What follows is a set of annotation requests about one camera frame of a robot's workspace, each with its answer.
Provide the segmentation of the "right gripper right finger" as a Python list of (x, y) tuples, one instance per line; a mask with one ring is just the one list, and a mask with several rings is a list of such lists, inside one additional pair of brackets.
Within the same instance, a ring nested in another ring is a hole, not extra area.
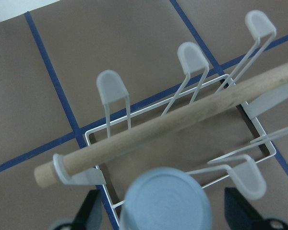
[(276, 218), (263, 218), (234, 187), (224, 190), (224, 214), (232, 230), (288, 230), (288, 224)]

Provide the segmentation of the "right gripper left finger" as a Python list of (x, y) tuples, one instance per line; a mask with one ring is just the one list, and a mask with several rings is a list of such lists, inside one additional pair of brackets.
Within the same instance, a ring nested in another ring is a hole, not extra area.
[(99, 190), (90, 190), (72, 221), (53, 224), (50, 230), (99, 230), (102, 222), (102, 200)]

